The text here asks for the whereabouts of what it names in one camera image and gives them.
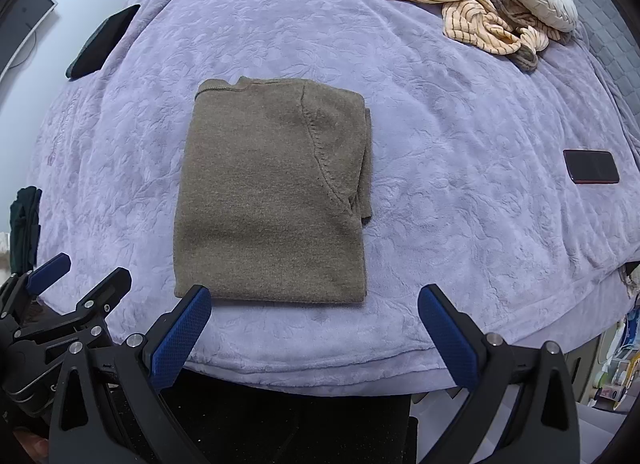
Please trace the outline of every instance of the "black cloth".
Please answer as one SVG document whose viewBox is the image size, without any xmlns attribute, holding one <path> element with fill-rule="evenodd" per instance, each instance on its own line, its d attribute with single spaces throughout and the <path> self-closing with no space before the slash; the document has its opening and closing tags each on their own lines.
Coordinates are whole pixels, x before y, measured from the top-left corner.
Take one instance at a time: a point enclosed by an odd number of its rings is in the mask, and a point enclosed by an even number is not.
<svg viewBox="0 0 640 464">
<path fill-rule="evenodd" d="M 124 36 L 139 8 L 140 4 L 127 7 L 102 22 L 84 44 L 78 57 L 66 69 L 66 77 L 78 79 L 100 70 L 111 51 Z"/>
<path fill-rule="evenodd" d="M 11 272 L 24 274 L 37 264 L 40 225 L 38 210 L 42 190 L 22 188 L 10 208 L 9 264 Z"/>
<path fill-rule="evenodd" d="M 162 397 L 210 462 L 402 464 L 405 453 L 410 396 L 296 396 L 182 370 Z"/>
</svg>

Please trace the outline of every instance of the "lavender blanket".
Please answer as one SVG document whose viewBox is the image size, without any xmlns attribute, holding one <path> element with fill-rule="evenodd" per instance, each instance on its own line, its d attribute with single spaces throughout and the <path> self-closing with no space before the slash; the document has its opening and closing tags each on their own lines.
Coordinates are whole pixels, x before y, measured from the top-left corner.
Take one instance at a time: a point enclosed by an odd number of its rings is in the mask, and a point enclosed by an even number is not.
<svg viewBox="0 0 640 464">
<path fill-rule="evenodd" d="M 130 0 L 141 4 L 100 72 L 44 119 L 30 184 L 40 257 L 71 274 L 44 294 L 66 312 L 117 266 L 132 291 L 117 340 L 174 298 L 172 234 L 198 84 L 295 76 L 371 109 L 373 220 L 362 306 L 215 301 L 190 357 L 225 379 L 311 394 L 449 384 L 416 311 L 438 283 L 509 341 L 577 346 L 629 307 L 618 266 L 640 254 L 640 171 L 628 107 L 578 36 L 536 72 L 447 39 L 439 9 L 392 0 Z M 576 186 L 562 151 L 613 153 L 615 185 Z"/>
</svg>

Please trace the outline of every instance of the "smartphone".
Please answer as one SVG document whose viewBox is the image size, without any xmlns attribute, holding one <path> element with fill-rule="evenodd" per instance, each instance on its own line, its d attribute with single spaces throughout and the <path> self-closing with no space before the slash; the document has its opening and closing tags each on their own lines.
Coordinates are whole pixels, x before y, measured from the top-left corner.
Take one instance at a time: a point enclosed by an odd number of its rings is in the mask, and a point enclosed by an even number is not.
<svg viewBox="0 0 640 464">
<path fill-rule="evenodd" d="M 569 177 L 576 184 L 615 184 L 620 182 L 611 152 L 600 150 L 565 150 L 564 161 Z"/>
</svg>

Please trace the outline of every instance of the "sweater seam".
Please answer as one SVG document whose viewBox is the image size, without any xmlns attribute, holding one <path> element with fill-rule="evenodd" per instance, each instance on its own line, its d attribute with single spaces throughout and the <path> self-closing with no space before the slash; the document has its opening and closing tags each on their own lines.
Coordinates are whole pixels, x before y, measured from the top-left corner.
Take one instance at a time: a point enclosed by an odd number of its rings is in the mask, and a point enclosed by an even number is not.
<svg viewBox="0 0 640 464">
<path fill-rule="evenodd" d="M 305 88 L 306 88 L 306 82 L 302 85 L 302 94 L 300 95 L 300 109 L 302 112 L 302 117 L 303 117 L 303 121 L 305 123 L 306 126 L 306 131 L 309 134 L 309 137 L 311 138 L 311 143 L 313 144 L 313 154 L 314 154 L 314 158 L 316 160 L 316 164 L 318 165 L 318 170 L 320 171 L 320 174 L 322 175 L 322 185 L 326 186 L 326 188 L 329 190 L 330 192 L 330 196 L 331 198 L 336 198 L 338 200 L 338 202 L 340 203 L 340 205 L 342 206 L 342 208 L 349 213 L 349 215 L 353 215 L 353 210 L 351 209 L 351 206 L 347 206 L 346 203 L 344 202 L 343 199 L 340 198 L 339 193 L 335 190 L 333 184 L 332 184 L 332 177 L 330 176 L 330 174 L 328 173 L 326 166 L 324 166 L 324 161 L 322 160 L 321 156 L 322 156 L 322 147 L 320 146 L 320 142 L 318 139 L 318 134 L 316 133 L 315 130 L 315 125 L 313 123 L 313 119 L 311 117 L 311 115 L 309 114 L 309 112 L 306 111 L 305 109 L 305 105 L 303 103 L 304 98 L 305 98 Z"/>
<path fill-rule="evenodd" d="M 256 82 L 256 80 L 251 80 L 244 87 L 236 87 L 235 85 L 229 85 L 228 87 L 207 87 L 196 92 L 196 98 L 202 94 L 203 92 L 211 92 L 211 91 L 223 91 L 228 90 L 231 92 L 244 92 L 245 90 L 251 88 L 252 85 L 275 85 L 275 84 L 286 84 L 292 85 L 293 82 L 286 80 L 260 80 Z"/>
</svg>

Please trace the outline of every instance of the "folded sweater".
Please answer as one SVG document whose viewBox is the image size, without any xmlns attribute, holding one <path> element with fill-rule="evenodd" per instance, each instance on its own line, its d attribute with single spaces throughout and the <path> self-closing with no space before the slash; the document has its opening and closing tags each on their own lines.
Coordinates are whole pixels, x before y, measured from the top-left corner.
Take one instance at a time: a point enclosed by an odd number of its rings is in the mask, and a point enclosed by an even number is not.
<svg viewBox="0 0 640 464">
<path fill-rule="evenodd" d="M 370 119 L 309 80 L 198 89 L 174 224 L 175 294 L 356 303 L 366 293 Z"/>
</svg>

